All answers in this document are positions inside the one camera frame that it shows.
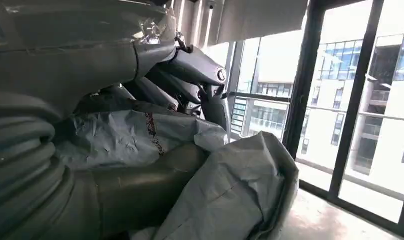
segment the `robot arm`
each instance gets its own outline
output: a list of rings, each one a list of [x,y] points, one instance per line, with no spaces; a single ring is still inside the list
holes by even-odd
[[[176,82],[177,79],[196,85],[198,92],[187,92],[191,99],[199,99],[207,121],[216,123],[230,134],[230,113],[225,89],[226,71],[195,46],[180,42],[172,59],[156,64],[147,77],[157,82]]]

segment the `concrete floor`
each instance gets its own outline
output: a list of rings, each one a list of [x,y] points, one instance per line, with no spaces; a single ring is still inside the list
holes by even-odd
[[[282,240],[402,240],[301,189]]]

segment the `gray tarp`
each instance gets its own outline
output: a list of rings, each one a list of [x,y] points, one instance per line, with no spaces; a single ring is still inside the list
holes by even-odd
[[[75,136],[57,145],[57,156],[79,169],[147,165],[186,141],[211,152],[163,224],[133,240],[278,237],[297,190],[297,168],[274,135],[261,132],[225,145],[225,132],[215,124],[144,109],[74,116]]]

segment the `balcony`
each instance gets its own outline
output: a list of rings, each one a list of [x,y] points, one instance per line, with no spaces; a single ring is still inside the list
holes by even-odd
[[[269,120],[264,120],[261,118],[257,118],[257,117],[252,117],[250,120],[251,123],[254,123],[260,127],[266,127],[266,128],[272,128],[272,129],[277,129],[280,130],[283,128],[283,124],[282,123],[278,123],[278,122],[273,122],[273,121],[269,121]]]
[[[371,93],[370,104],[372,105],[386,105],[389,98],[390,91],[373,90]]]
[[[362,129],[362,133],[378,136],[378,134],[380,133],[380,127],[381,126],[366,123],[364,125],[364,128]]]
[[[352,169],[361,174],[369,175],[373,159],[357,155],[353,162]]]

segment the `floor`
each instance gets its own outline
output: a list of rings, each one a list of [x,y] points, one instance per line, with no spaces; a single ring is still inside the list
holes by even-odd
[[[402,240],[301,189],[282,240]]]
[[[299,168],[299,179],[328,191],[331,182],[331,174],[299,162],[296,164]],[[339,198],[394,223],[398,222],[403,205],[403,201],[401,200],[386,196],[347,180],[342,181]]]

